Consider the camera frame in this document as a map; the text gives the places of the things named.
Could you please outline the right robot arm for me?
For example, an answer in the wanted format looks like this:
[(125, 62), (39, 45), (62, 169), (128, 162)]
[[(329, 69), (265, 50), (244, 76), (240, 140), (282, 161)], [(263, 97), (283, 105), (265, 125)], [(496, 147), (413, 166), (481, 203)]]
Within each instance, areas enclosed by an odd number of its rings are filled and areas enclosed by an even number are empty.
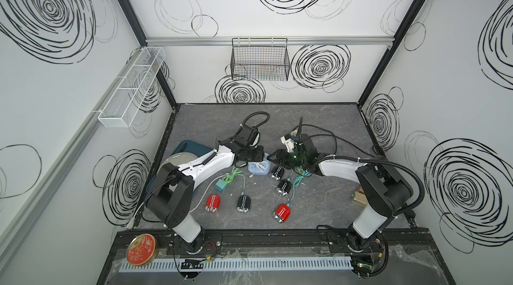
[(353, 251), (367, 246), (373, 235), (400, 214), (413, 210), (425, 198), (426, 189), (418, 174), (382, 155), (356, 158), (317, 151), (308, 135), (287, 134), (284, 145), (269, 155), (269, 161), (288, 170), (346, 179), (356, 182), (366, 196), (367, 205), (348, 227), (347, 245)]

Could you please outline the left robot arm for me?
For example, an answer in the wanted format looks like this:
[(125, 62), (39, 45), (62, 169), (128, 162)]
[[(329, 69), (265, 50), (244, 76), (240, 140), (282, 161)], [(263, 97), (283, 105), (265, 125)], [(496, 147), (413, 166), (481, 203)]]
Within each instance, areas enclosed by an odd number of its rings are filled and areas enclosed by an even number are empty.
[(238, 162), (262, 161), (260, 136), (257, 127), (241, 125), (235, 135), (219, 142), (207, 154), (179, 166), (163, 165), (152, 183), (145, 207), (184, 242), (199, 246), (203, 228), (190, 213), (194, 191), (213, 174)]

